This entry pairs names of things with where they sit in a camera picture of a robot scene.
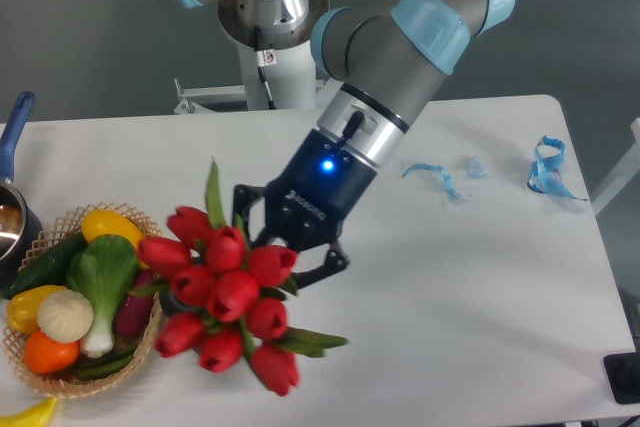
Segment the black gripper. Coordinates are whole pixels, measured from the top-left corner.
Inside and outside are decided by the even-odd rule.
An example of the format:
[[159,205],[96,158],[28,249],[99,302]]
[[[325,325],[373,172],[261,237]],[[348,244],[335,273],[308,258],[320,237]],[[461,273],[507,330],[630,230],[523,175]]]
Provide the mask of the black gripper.
[[[349,258],[337,240],[342,225],[376,176],[376,171],[317,130],[312,130],[281,174],[266,186],[236,184],[232,212],[239,216],[251,247],[279,238],[300,252],[328,244],[317,267],[292,274],[306,288],[344,272]],[[252,211],[264,203],[263,227],[250,237]]]

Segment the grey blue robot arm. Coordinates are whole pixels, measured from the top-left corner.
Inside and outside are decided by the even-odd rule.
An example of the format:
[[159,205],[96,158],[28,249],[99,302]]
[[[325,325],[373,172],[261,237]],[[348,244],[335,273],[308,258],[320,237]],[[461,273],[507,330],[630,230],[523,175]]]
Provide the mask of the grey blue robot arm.
[[384,0],[333,9],[328,0],[181,0],[209,3],[238,50],[251,110],[309,109],[316,75],[339,83],[283,172],[263,187],[239,185],[233,211],[265,205],[258,245],[297,252],[327,247],[298,287],[343,271],[344,219],[450,76],[470,40],[505,21],[516,0]]

